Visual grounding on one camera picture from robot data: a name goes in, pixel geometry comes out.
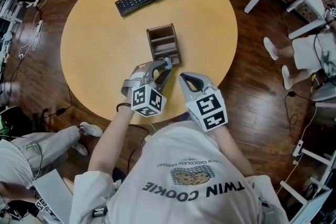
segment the round wooden table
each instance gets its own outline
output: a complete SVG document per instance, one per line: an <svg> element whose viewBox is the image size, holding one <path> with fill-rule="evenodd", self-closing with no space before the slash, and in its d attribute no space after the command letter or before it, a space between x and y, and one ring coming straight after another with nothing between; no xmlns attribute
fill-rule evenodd
<svg viewBox="0 0 336 224"><path fill-rule="evenodd" d="M133 117L133 124L171 119L186 111L178 82L181 72L197 72L219 85L237 46L237 21L229 0L161 0L121 17L117 0L78 0L65 24L61 63L76 98L95 114L112 120L125 97L124 79L151 61L147 28L174 24L182 67L174 68L163 91L162 115Z"/></svg>

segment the gray pants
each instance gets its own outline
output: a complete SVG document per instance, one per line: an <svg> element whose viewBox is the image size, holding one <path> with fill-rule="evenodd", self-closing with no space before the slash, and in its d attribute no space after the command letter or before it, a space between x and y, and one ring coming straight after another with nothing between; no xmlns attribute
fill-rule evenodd
<svg viewBox="0 0 336 224"><path fill-rule="evenodd" d="M43 160L40 177L56 169L67 160L68 149L79 140L80 133L76 126L71 126L58 133L32 133L23 137L35 140L42 150ZM25 138L16 138L11 143L26 157L35 177L41 164L41 152L36 143Z"/></svg>

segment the white sneaker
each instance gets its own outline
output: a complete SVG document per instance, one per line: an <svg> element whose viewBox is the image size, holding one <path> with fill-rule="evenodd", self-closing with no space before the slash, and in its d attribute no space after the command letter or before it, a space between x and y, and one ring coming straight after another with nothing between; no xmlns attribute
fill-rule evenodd
<svg viewBox="0 0 336 224"><path fill-rule="evenodd" d="M279 59L279 57L274 53L274 51L276 51L276 47L268 37L264 37L264 46L274 61Z"/></svg>
<svg viewBox="0 0 336 224"><path fill-rule="evenodd" d="M284 78L284 85L286 90L289 90L291 88L291 85L289 85L289 70L287 66L282 66L281 68L282 77Z"/></svg>
<svg viewBox="0 0 336 224"><path fill-rule="evenodd" d="M92 135L96 137L101 137L103 135L103 131L99 126L87 122L82 122L79 125L79 131L82 135Z"/></svg>
<svg viewBox="0 0 336 224"><path fill-rule="evenodd" d="M87 149L80 143L76 142L73 146L73 149L77 150L79 154L87 156L88 155L88 151Z"/></svg>

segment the black wristband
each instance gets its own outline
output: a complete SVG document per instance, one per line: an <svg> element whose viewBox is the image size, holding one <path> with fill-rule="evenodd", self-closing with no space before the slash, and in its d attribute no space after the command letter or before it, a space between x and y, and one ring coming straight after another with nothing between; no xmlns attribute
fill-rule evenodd
<svg viewBox="0 0 336 224"><path fill-rule="evenodd" d="M129 108L131 107L131 104L130 103L120 103L120 104L118 104L117 105L117 112L119 111L119 107L121 107L121 106L128 106Z"/></svg>

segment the cookie graphic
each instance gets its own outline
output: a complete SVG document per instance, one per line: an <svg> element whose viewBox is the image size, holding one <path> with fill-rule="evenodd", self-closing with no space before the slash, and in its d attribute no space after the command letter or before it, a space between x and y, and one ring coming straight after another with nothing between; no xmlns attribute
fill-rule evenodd
<svg viewBox="0 0 336 224"><path fill-rule="evenodd" d="M194 173L193 175L195 176L195 181L193 182L193 185L204 184L210 179L210 175L205 172L198 172Z"/></svg>
<svg viewBox="0 0 336 224"><path fill-rule="evenodd" d="M193 174L181 170L174 171L174 177L178 182L186 185L191 185L192 183L195 182L195 176L193 176Z"/></svg>

